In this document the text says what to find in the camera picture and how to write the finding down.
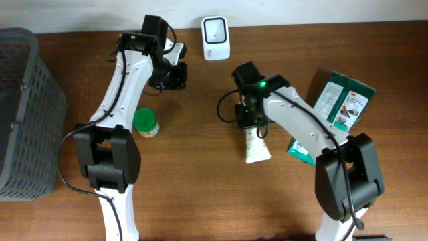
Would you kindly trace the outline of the white barcode scanner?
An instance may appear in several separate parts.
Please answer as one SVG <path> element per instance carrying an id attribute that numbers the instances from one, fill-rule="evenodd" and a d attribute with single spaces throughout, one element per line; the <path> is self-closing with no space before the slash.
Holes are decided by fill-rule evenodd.
<path id="1" fill-rule="evenodd" d="M 205 17 L 201 21 L 203 55 L 207 61 L 226 60 L 230 57 L 229 26 L 223 16 Z"/>

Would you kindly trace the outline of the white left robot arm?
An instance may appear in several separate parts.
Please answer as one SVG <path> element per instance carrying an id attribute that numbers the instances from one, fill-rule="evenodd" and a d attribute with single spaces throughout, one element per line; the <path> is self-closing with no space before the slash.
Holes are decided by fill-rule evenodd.
<path id="1" fill-rule="evenodd" d="M 100 200 L 107 240 L 140 240 L 133 187 L 141 154 L 132 136 L 134 115 L 145 86 L 162 92 L 186 87 L 187 48 L 169 40 L 172 27 L 160 16 L 145 15 L 138 32 L 118 37 L 116 67 L 110 85 L 87 124 L 72 136 L 81 175 Z"/>

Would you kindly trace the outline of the white bamboo print tube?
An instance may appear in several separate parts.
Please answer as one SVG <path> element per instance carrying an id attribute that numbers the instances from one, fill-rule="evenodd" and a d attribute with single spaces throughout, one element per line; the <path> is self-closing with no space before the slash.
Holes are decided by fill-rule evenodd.
<path id="1" fill-rule="evenodd" d="M 266 161 L 272 156 L 264 141 L 264 139 L 257 136 L 257 129 L 255 127 L 246 129 L 246 158 L 247 164 L 255 163 L 258 161 Z"/>

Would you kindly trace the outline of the green lid jar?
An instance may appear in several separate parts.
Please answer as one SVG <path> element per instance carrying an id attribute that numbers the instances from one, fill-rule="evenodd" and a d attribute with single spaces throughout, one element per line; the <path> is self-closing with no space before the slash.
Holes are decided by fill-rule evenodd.
<path id="1" fill-rule="evenodd" d="M 148 108 L 138 109 L 134 113 L 133 125 L 146 138 L 155 137 L 160 131 L 160 125 L 155 113 Z"/>

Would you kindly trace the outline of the green 3M gloves package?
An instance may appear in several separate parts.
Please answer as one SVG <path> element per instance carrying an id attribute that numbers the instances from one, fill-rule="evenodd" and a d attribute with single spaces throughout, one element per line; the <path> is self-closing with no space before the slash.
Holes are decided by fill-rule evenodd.
<path id="1" fill-rule="evenodd" d="M 359 121 L 376 89 L 354 78 L 332 72 L 314 110 L 335 127 L 348 132 Z"/>

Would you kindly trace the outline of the dark grey plastic basket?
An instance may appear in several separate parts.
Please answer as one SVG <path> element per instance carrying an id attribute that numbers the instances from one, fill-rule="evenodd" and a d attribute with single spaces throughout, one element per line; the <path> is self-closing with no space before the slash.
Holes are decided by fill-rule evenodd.
<path id="1" fill-rule="evenodd" d="M 1 201 L 47 196 L 68 102 L 39 55 L 34 33 L 1 30 Z"/>

